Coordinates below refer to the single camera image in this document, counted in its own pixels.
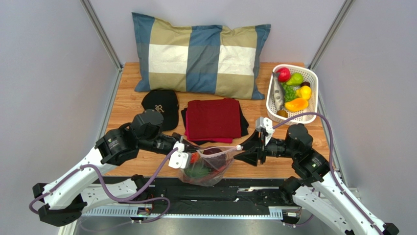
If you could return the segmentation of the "green toy avocado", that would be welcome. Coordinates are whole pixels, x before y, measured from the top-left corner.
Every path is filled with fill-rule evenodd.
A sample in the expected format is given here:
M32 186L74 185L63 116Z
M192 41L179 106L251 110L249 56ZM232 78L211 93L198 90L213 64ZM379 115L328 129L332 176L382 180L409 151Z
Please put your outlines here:
M204 163L194 163L184 169L184 174L190 178L202 178L211 173L211 168Z

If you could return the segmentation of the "clear zip top bag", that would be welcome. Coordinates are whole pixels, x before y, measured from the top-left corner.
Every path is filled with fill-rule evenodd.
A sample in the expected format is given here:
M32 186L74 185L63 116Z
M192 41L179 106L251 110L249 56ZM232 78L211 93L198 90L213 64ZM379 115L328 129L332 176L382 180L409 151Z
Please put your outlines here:
M231 167L234 156L243 150L237 146L217 146L198 149L191 154L188 167L180 169L178 178L183 183L211 187L219 183Z

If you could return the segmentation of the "dark purple toy fruit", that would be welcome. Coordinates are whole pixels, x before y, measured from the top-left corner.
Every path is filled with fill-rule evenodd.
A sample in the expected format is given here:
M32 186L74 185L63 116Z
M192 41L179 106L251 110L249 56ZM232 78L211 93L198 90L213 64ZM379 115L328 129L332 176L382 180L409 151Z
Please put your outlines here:
M205 164L209 167L220 169L227 163L227 154L220 148L210 148L203 151Z

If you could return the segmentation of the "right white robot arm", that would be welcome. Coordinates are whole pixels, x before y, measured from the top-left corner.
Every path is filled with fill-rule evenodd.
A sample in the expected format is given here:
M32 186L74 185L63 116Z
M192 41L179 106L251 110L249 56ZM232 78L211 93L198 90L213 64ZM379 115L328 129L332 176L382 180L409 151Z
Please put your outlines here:
M286 179L279 196L311 212L339 235L397 235L399 228L383 222L364 207L330 169L329 161L312 147L313 138L303 124L291 125L285 139L272 137L272 128L260 125L242 143L234 159L257 166L267 157L291 158L298 177Z

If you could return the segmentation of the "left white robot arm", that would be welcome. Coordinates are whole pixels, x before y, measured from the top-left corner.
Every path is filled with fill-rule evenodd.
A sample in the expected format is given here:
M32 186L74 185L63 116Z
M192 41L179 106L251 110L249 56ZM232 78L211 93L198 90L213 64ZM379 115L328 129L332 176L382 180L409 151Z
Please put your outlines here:
M111 202L146 202L144 192L153 183L133 176L118 184L107 185L103 175L125 162L135 159L143 151L164 154L164 162L171 168L188 167L192 153L199 147L184 140L182 135L162 132L163 116L148 109L136 115L132 122L108 131L89 153L57 180L33 186L34 202L41 201L39 209L29 204L30 210L47 224L62 227L79 219L93 208Z

